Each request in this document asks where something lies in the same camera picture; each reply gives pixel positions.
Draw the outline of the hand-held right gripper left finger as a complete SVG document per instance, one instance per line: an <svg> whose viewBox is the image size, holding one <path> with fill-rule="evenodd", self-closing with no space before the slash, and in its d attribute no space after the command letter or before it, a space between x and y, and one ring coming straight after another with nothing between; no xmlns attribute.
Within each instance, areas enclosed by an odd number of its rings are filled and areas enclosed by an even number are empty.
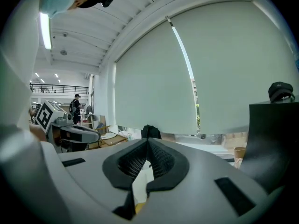
<svg viewBox="0 0 299 224"><path fill-rule="evenodd" d="M75 182L114 214L131 220L138 203L146 201L147 144L138 140L119 145L59 154Z"/></svg>

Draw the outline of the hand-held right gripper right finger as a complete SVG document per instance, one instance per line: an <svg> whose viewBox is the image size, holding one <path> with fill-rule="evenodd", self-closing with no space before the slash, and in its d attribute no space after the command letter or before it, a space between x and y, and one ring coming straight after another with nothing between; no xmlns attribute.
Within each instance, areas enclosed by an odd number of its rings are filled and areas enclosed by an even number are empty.
<svg viewBox="0 0 299 224"><path fill-rule="evenodd" d="M151 192L140 211L143 224L250 224L269 207L269 195L253 179L212 153L170 141L161 141L189 161L184 180L170 191ZM229 178L254 204L239 216L216 184Z"/></svg>

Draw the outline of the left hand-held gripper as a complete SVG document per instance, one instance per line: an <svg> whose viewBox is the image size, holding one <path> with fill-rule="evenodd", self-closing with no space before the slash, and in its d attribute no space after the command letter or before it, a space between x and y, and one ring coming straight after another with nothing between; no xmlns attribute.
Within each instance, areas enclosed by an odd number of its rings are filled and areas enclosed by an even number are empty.
<svg viewBox="0 0 299 224"><path fill-rule="evenodd" d="M59 105L46 100L39 108L36 121L46 139L59 153L73 152L74 148L88 148L100 140L100 134L88 127L73 125L72 116Z"/></svg>

